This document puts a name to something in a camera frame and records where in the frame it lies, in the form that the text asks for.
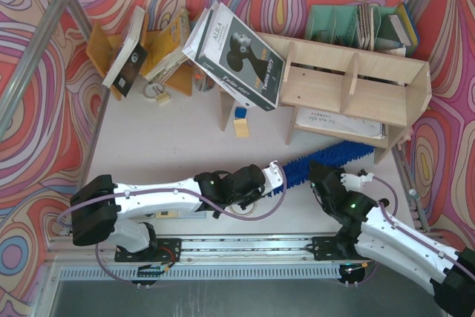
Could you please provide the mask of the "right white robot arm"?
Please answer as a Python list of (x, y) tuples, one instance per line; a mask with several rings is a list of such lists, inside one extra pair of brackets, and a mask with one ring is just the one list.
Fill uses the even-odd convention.
[(433, 296), (450, 316), (474, 313), (474, 251), (455, 249), (410, 228), (384, 201), (361, 192), (361, 177), (316, 161), (308, 180), (323, 211), (340, 223), (330, 238), (313, 239), (317, 261), (367, 258), (391, 268)]

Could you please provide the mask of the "blue microfiber duster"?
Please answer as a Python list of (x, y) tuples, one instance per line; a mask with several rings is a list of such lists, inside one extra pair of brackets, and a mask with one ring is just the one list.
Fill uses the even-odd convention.
[(315, 161), (324, 166), (342, 168), (374, 152), (374, 147), (364, 143), (342, 141), (307, 156), (299, 157), (283, 165), (286, 188), (291, 189), (304, 183), (309, 176), (310, 163)]

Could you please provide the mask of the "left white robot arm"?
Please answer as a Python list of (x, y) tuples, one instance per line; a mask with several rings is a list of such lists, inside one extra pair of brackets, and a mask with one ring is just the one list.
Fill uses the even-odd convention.
[(156, 212), (205, 212), (218, 219), (228, 206), (242, 209), (269, 191), (269, 170), (255, 164), (234, 173), (203, 172), (175, 183), (114, 183), (109, 174), (94, 178), (71, 198), (73, 244), (111, 241), (132, 254), (154, 246), (151, 225), (135, 218)]

